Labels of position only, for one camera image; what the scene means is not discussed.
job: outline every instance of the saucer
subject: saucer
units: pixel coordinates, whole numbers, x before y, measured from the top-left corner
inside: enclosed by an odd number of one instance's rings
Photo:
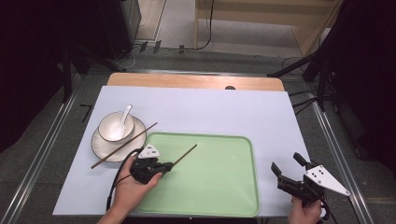
[[[145,125],[140,119],[134,117],[134,133],[132,134],[132,138],[137,136],[146,130]],[[134,141],[127,144],[125,147],[120,149],[120,151],[116,152],[114,155],[109,157],[106,161],[123,161],[125,157],[133,150],[137,148],[141,148],[146,142],[147,133],[142,133],[138,136]],[[102,159],[110,154],[112,151],[122,146],[122,143],[116,142],[108,142],[102,138],[99,134],[99,130],[96,129],[91,140],[92,151],[99,158]]]

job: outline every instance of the metal frame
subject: metal frame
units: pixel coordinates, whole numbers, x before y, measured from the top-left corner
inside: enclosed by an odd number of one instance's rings
[[[49,131],[40,146],[40,149],[37,151],[35,158],[33,159],[32,164],[30,165],[22,182],[17,187],[14,197],[12,198],[12,201],[9,204],[7,211],[0,222],[1,224],[17,222],[21,210],[24,207],[30,193],[32,192],[32,189],[38,179],[38,176],[40,175],[44,163],[52,150],[52,146],[56,140],[56,137],[62,129],[64,121],[76,99],[76,94],[82,84],[82,77],[80,75],[76,75],[73,83],[75,89],[72,91],[70,98],[65,103],[63,103],[61,108],[59,109],[59,112],[55,120],[52,122]]]
[[[313,90],[308,84],[307,88],[309,90]],[[367,207],[367,204],[364,200],[363,195],[361,194],[361,190],[353,177],[351,170],[347,164],[347,160],[343,155],[343,152],[338,144],[337,138],[335,137],[334,132],[332,131],[332,126],[330,125],[329,120],[327,119],[326,112],[323,112],[319,105],[314,102],[313,103],[315,114],[317,115],[318,122],[322,131],[326,137],[327,143],[329,144],[330,150],[332,152],[332,156],[334,157],[335,164],[337,165],[338,171],[340,172],[341,177],[343,178],[344,185],[350,191],[350,201],[354,207],[355,213],[358,217],[358,220],[361,224],[371,224],[374,223],[373,218],[370,214],[370,211]]]

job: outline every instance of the human hand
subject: human hand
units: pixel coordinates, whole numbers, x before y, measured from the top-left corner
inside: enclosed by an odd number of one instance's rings
[[[291,202],[293,207],[289,213],[289,224],[316,224],[320,220],[320,200],[303,207],[303,201],[292,196]]]
[[[130,169],[134,160],[135,157],[130,157],[124,163],[117,181],[131,175]],[[98,223],[121,223],[139,205],[146,193],[157,186],[162,175],[162,173],[156,174],[147,185],[134,180],[132,176],[122,179],[116,186],[113,204]]]

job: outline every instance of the spoon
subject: spoon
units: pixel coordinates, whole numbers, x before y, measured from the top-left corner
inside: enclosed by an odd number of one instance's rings
[[[111,140],[118,141],[124,135],[125,132],[125,120],[126,116],[129,114],[129,111],[132,109],[131,105],[126,106],[125,111],[122,115],[120,122],[116,123],[111,129]]]

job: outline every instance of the light green tray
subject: light green tray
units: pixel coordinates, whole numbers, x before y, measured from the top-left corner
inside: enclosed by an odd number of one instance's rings
[[[152,133],[146,143],[161,152],[160,162],[174,162],[198,146],[163,176],[138,212],[222,217],[259,212],[252,145],[246,137]]]

